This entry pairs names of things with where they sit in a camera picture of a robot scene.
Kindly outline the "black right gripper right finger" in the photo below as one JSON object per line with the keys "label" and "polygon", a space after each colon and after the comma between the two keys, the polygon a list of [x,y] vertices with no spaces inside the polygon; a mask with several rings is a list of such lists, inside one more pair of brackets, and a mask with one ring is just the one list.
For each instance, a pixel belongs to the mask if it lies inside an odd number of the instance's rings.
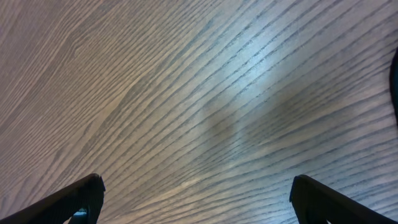
{"label": "black right gripper right finger", "polygon": [[387,218],[307,175],[294,177],[289,202],[300,224],[395,224]]}

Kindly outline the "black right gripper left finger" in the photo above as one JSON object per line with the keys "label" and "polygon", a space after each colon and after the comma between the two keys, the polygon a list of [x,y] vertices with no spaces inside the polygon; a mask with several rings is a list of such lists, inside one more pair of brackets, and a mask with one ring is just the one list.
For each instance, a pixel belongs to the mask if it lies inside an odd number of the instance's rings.
{"label": "black right gripper left finger", "polygon": [[90,174],[1,220],[1,223],[96,224],[104,202],[102,177]]}

